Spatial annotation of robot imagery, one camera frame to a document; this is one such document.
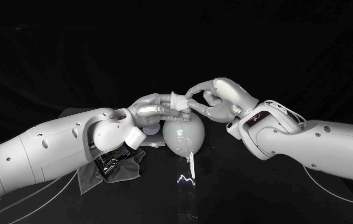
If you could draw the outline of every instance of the black background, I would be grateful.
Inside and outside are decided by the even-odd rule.
[[[306,119],[352,123],[352,10],[352,0],[2,0],[2,141],[67,108],[127,108],[147,94],[183,94],[218,77]],[[225,124],[202,120],[199,223],[353,221],[353,204],[319,188],[297,161],[258,160]],[[101,184],[84,196],[75,179],[19,223],[176,223],[176,155],[146,151],[139,179]],[[51,199],[69,175],[2,213],[5,223]],[[352,196],[349,181],[314,175]]]

